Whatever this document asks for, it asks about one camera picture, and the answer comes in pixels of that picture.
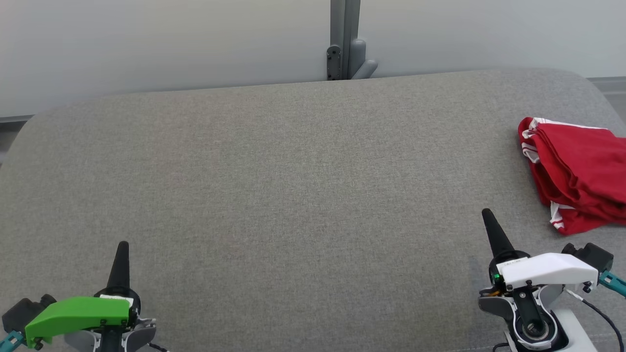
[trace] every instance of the white stripe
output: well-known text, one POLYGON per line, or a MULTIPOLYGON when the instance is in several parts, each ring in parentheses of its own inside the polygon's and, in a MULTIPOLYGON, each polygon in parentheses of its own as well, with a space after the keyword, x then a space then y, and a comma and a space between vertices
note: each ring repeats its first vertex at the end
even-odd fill
POLYGON ((539 162, 539 153, 537 153, 536 150, 530 150, 530 149, 524 148, 521 150, 521 153, 525 155, 527 158, 529 158, 531 163, 539 162))
POLYGON ((580 128, 590 128, 592 130, 606 130, 606 128, 601 128, 601 127, 591 127, 591 126, 575 125, 573 123, 552 121, 552 120, 548 120, 547 118, 538 118, 538 117, 533 117, 533 121, 530 122, 530 126, 528 126, 528 128, 530 130, 536 130, 537 125, 539 125, 540 123, 547 123, 547 124, 551 124, 551 125, 574 126, 574 127, 580 127, 580 128))
POLYGON ((530 136, 532 135, 534 135, 534 133, 532 133, 531 130, 525 130, 521 133, 521 136, 524 137, 524 139, 530 139, 530 136))
POLYGON ((528 144, 528 143, 522 143, 522 144, 521 144, 521 147, 522 147, 522 148, 528 148, 528 149, 530 149, 530 150, 537 151, 537 148, 536 148, 534 145, 530 145, 530 144, 528 144))
POLYGON ((565 228, 565 224, 563 223, 563 216, 559 209, 576 209, 574 207, 570 207, 569 205, 554 203, 550 201, 550 213, 552 218, 550 218, 550 223, 556 227, 557 229, 565 228))

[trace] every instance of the red cloth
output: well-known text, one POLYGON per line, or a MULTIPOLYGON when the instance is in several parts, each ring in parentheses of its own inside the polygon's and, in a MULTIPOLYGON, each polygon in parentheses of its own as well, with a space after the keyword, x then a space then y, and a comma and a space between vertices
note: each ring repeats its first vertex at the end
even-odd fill
POLYGON ((539 198, 560 233, 626 225, 626 138, 532 117, 521 121, 518 134, 539 198))

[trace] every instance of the gray couch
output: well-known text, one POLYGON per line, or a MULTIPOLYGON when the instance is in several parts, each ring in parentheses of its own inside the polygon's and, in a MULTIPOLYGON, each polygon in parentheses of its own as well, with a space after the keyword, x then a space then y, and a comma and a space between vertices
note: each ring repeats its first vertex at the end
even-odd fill
MULTIPOLYGON (((594 242, 626 276, 626 229, 560 236, 516 129, 626 126, 556 70, 443 73, 110 96, 36 115, 0 169, 0 311, 91 295, 117 242, 155 342, 183 351, 484 352, 490 207, 530 254, 594 242)), ((626 331, 626 300, 589 300, 626 331)), ((599 351, 617 350, 568 296, 599 351)), ((57 339, 50 351, 69 350, 57 339)))

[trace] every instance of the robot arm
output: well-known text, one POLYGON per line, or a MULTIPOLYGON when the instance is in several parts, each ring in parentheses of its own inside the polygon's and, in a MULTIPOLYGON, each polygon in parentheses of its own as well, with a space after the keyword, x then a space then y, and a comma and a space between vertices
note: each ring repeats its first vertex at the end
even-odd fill
MULTIPOLYGON (((493 253, 489 264, 493 286, 480 291, 478 306, 506 321, 505 345, 516 352, 595 351, 573 313, 552 311, 550 306, 564 290, 571 292, 580 286, 586 293, 598 283, 626 293, 624 282, 608 271, 613 255, 593 244, 580 250, 569 244, 562 253, 531 257, 513 248, 491 210, 483 210, 483 220, 493 253)), ((623 351, 621 335, 614 329, 623 351)))
POLYGON ((40 350, 57 335, 80 352, 135 352, 146 344, 166 351, 150 343, 156 321, 141 319, 140 312, 139 295, 130 288, 128 243, 120 242, 106 288, 93 297, 57 302, 45 295, 39 303, 24 298, 4 314, 9 336, 0 342, 0 352, 22 344, 40 350))

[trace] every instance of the gray baseboard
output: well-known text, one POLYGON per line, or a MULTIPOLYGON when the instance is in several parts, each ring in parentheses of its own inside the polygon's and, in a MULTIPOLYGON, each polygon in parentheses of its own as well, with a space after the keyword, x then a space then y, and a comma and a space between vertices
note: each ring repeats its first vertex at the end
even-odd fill
POLYGON ((626 122, 626 77, 589 78, 626 122))
POLYGON ((587 78, 604 95, 626 94, 626 77, 587 78))

